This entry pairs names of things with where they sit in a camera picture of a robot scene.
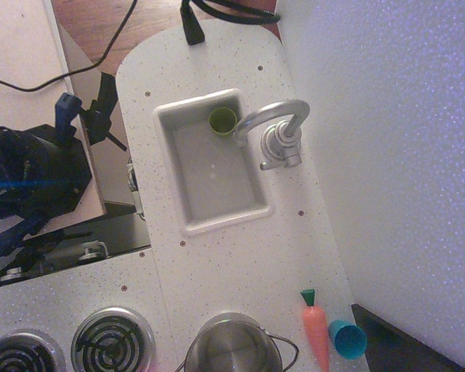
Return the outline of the black and blue robot base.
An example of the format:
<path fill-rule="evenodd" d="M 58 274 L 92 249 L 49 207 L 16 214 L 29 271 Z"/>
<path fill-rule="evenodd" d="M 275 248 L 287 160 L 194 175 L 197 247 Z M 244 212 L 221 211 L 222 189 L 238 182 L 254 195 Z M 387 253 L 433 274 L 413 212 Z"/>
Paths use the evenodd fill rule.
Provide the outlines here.
<path fill-rule="evenodd" d="M 91 171 L 80 140 L 59 143 L 52 126 L 20 131 L 0 126 L 0 220 L 21 222 L 0 232 L 0 257 L 20 248 L 51 219 L 77 208 Z"/>

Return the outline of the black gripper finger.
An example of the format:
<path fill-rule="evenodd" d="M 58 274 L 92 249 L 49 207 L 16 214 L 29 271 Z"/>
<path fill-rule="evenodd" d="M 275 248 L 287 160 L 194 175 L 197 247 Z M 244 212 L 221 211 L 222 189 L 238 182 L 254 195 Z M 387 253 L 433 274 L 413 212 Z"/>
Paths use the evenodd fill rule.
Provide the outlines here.
<path fill-rule="evenodd" d="M 180 7 L 181 22 L 188 45 L 198 45 L 205 42 L 205 34 L 196 18 L 189 0 L 182 0 Z"/>

